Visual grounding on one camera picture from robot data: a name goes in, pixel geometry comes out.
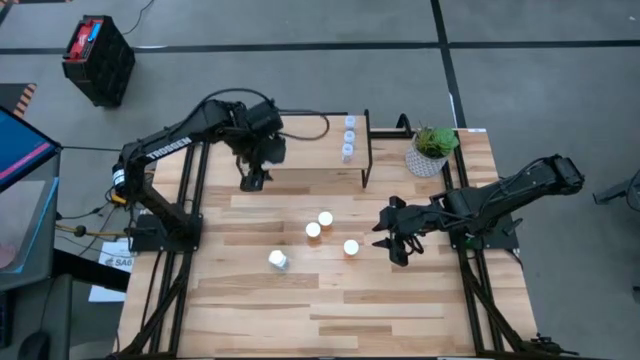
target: gray floor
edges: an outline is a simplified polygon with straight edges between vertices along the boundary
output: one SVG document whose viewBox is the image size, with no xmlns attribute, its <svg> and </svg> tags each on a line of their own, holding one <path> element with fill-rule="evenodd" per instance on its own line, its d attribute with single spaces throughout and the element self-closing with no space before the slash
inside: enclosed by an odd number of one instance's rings
<svg viewBox="0 0 640 360">
<path fill-rule="evenodd" d="M 452 42 L 640 39 L 635 1 L 441 2 Z M 145 3 L 14 6 L 0 27 L 0 48 L 64 47 L 85 13 L 113 15 L 126 30 Z M 433 24 L 424 0 L 157 0 L 127 39 L 135 46 L 435 41 Z M 640 281 L 640 221 L 623 201 L 595 206 L 591 193 L 640 165 L 640 48 L 454 50 L 452 56 L 467 125 L 488 129 L 501 174 L 560 153 L 587 176 L 580 194 L 543 199 L 517 214 L 525 219 L 518 234 L 539 329 L 585 356 L 637 358 L 640 305 L 631 285 Z M 137 60 L 118 110 L 94 108 L 64 79 L 57 55 L 1 56 L 0 83 L 37 83 L 27 119 L 64 145 L 120 147 L 180 120 L 207 92 L 226 86 L 258 88 L 281 106 L 369 108 L 375 126 L 394 124 L 401 112 L 414 123 L 453 124 L 437 50 L 146 54 Z M 60 211 L 75 215 L 99 205 L 114 160 L 115 153 L 66 150 Z M 103 220 L 85 224 L 98 227 Z M 109 228 L 125 225 L 119 214 Z M 78 252 L 62 239 L 57 246 Z M 113 339 L 119 307 L 88 304 L 87 289 L 77 288 L 72 343 Z"/>
</svg>

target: potted plant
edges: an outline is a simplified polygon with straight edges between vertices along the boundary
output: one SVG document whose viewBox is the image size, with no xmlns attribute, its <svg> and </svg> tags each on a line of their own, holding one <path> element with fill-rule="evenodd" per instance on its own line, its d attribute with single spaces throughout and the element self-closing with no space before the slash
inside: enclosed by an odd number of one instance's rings
<svg viewBox="0 0 640 360">
<path fill-rule="evenodd" d="M 416 176 L 434 176 L 442 170 L 449 154 L 459 144 L 453 129 L 423 128 L 411 140 L 405 156 L 407 167 Z"/>
</svg>

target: wood plank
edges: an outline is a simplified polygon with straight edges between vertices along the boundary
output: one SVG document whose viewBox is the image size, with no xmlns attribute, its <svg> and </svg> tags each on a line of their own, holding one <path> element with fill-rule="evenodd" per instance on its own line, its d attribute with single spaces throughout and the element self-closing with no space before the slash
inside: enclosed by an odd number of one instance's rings
<svg viewBox="0 0 640 360">
<path fill-rule="evenodd" d="M 344 144 L 344 116 L 327 116 L 329 132 L 317 141 L 300 141 L 286 138 L 287 153 L 284 162 L 264 168 L 271 169 L 366 169 L 369 166 L 367 146 L 367 125 L 364 116 L 356 116 L 353 157 L 350 162 L 342 162 L 342 145 Z M 325 121 L 318 115 L 283 116 L 282 132 L 315 137 L 325 130 Z"/>
<path fill-rule="evenodd" d="M 316 120 L 313 126 L 321 126 Z M 477 186 L 495 181 L 487 133 L 459 133 L 469 181 Z M 287 155 L 298 145 L 287 140 Z M 230 150 L 224 144 L 212 146 L 201 209 L 204 233 L 193 259 L 178 356 L 472 354 L 458 256 L 448 235 L 433 232 L 420 238 L 425 252 L 411 256 L 407 267 L 393 265 L 385 250 L 371 246 L 386 236 L 371 228 L 389 196 L 428 204 L 429 196 L 444 191 L 441 176 L 417 178 L 409 172 L 404 164 L 408 145 L 403 140 L 372 142 L 374 166 L 367 189 L 361 187 L 359 171 L 275 169 L 275 181 L 251 194 L 238 189 L 240 175 Z M 154 187 L 169 200 L 177 196 L 184 156 L 185 150 L 178 151 L 157 164 Z M 457 184 L 453 158 L 450 165 Z M 309 241 L 306 224 L 325 210 L 334 215 L 334 224 L 319 240 Z M 357 256 L 344 255 L 347 239 L 361 245 Z M 275 249 L 289 258 L 286 272 L 267 261 Z M 486 258 L 496 305 L 523 338 L 535 335 L 520 266 L 501 250 L 486 251 Z M 155 254 L 136 259 L 120 322 L 122 344 L 140 328 L 154 260 Z M 161 260 L 150 311 L 156 306 L 163 264 Z M 477 306 L 485 345 L 491 348 L 486 314 Z M 165 321 L 164 346 L 170 326 Z"/>
</svg>

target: white pot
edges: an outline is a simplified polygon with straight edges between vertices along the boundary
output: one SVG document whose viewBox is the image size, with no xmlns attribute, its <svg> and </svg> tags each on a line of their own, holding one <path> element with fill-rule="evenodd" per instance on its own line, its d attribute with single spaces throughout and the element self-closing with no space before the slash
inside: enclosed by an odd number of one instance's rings
<svg viewBox="0 0 640 360">
<path fill-rule="evenodd" d="M 407 154 L 405 156 L 407 168 L 415 176 L 430 177 L 438 175 L 444 164 L 447 163 L 449 156 L 445 156 L 440 159 L 432 159 L 422 155 L 415 146 L 416 136 L 418 135 L 413 135 L 413 139 L 411 139 L 411 146 L 407 149 Z"/>
</svg>

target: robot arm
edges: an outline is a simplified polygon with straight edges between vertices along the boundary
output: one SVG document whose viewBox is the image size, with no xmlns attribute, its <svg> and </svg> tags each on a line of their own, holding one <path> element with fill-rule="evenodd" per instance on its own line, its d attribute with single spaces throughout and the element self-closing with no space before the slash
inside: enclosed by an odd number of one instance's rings
<svg viewBox="0 0 640 360">
<path fill-rule="evenodd" d="M 570 195 L 582 189 L 584 176 L 569 158 L 554 155 L 537 159 L 517 174 L 481 188 L 466 187 L 431 197 L 426 206 L 406 205 L 394 196 L 380 211 L 374 231 L 388 230 L 389 237 L 374 246 L 389 249 L 389 259 L 407 266 L 408 256 L 422 253 L 417 235 L 431 231 L 460 231 L 481 236 L 496 230 L 498 220 L 545 195 Z M 513 231 L 516 222 L 508 228 Z"/>
<path fill-rule="evenodd" d="M 282 127 L 278 109 L 268 99 L 249 109 L 240 102 L 205 99 L 182 122 L 123 147 L 112 169 L 116 193 L 131 204 L 139 202 L 149 209 L 168 238 L 189 236 L 194 229 L 191 217 L 145 182 L 145 167 L 190 144 L 223 141 L 238 158 L 240 188 L 260 191 L 264 181 L 270 179 L 261 165 L 284 161 L 285 140 L 278 135 Z M 249 165 L 247 174 L 240 162 Z"/>
</svg>

